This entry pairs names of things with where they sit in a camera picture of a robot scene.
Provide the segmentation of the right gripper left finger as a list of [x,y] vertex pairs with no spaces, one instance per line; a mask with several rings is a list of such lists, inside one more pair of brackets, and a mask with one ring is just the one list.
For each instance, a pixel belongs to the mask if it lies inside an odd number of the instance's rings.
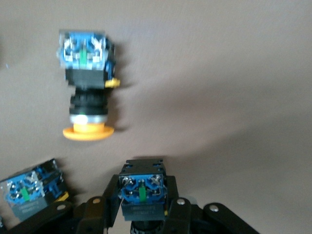
[[8,234],[106,234],[113,226],[120,200],[119,178],[113,175],[103,195],[74,206],[55,202],[7,231]]

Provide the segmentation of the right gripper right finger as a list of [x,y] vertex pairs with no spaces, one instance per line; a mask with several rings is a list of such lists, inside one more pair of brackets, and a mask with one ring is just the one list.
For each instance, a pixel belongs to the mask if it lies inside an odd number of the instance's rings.
[[164,234],[257,234],[258,231],[221,203],[200,208],[178,194],[176,178],[166,178],[170,208]]

